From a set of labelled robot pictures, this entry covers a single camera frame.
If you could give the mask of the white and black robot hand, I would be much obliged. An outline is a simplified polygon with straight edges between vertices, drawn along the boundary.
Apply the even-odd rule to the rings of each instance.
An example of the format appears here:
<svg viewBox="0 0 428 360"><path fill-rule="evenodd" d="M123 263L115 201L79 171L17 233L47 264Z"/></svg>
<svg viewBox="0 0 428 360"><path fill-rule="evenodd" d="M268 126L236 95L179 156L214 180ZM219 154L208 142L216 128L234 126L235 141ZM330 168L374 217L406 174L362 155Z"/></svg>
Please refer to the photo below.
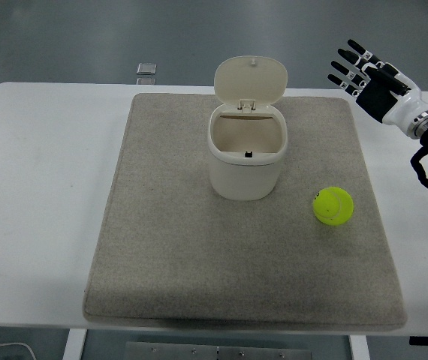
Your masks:
<svg viewBox="0 0 428 360"><path fill-rule="evenodd" d="M369 116L385 125L397 126L406 136L420 138L428 127L428 103L419 87L391 63L348 40L349 49L339 49L346 61L332 61L338 74L328 79L355 99Z"/></svg>

